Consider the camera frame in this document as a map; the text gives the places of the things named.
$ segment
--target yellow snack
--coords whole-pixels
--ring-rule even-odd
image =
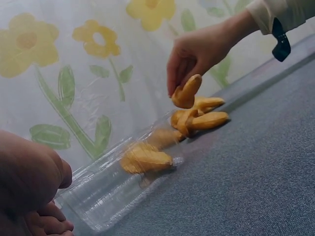
[[[148,138],[148,144],[157,147],[159,150],[168,148],[184,140],[185,137],[177,130],[157,129]]]
[[[178,131],[185,137],[191,138],[195,134],[195,130],[191,128],[192,119],[198,117],[197,109],[189,109],[179,118],[177,123]]]
[[[173,159],[165,152],[138,149],[128,152],[120,160],[120,165],[130,174],[140,174],[169,169],[173,165]]]
[[[226,123],[228,118],[225,112],[210,112],[199,116],[197,109],[189,109],[178,120],[177,128],[185,137],[191,138],[196,131],[218,127]]]
[[[193,130],[206,130],[216,128],[227,122],[229,116],[226,112],[210,112],[194,118],[188,124]]]
[[[171,116],[171,126],[174,129],[177,129],[177,122],[178,122],[179,118],[183,115],[184,112],[185,112],[184,110],[177,110]]]
[[[208,107],[208,108],[204,108],[204,109],[198,109],[198,115],[199,116],[203,116],[204,114],[207,114],[209,112],[211,112],[214,109],[214,107]]]
[[[202,82],[201,75],[190,77],[184,87],[178,86],[172,95],[172,102],[175,106],[183,109],[192,108],[195,102],[195,95]]]
[[[200,110],[221,106],[225,101],[220,97],[196,97],[194,107]]]

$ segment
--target plastic box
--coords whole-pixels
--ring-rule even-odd
[[[75,216],[95,234],[104,232],[152,193],[169,173],[176,171],[184,158],[175,138],[174,145],[162,150],[173,158],[171,170],[128,174],[120,165],[120,159],[129,151],[131,144],[147,142],[157,130],[174,131],[169,122],[171,114],[166,114],[152,126],[123,140],[102,158],[74,174],[71,187],[58,192],[55,198],[69,220]]]

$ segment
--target hand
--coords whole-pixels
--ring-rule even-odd
[[[223,60],[235,44],[258,29],[251,14],[245,10],[220,24],[177,38],[167,63],[168,95],[173,95],[175,88],[183,86],[191,76],[204,75]]]
[[[228,38],[224,24],[218,24],[185,33],[175,39],[167,63],[169,96],[191,76],[204,75],[212,66],[223,60],[233,46]]]
[[[0,131],[0,163],[1,235],[73,235],[52,201],[72,182],[70,166],[55,151]]]

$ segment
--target sleeve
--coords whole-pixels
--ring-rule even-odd
[[[315,16],[315,0],[254,0],[247,10],[263,35],[271,33],[275,18],[288,32]]]

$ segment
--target floral curtain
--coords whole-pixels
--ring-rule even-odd
[[[171,110],[173,39],[240,12],[251,0],[2,0],[0,124],[49,145],[73,170]],[[288,34],[292,44],[312,21]],[[260,66],[275,41],[259,32],[204,76],[210,96]]]

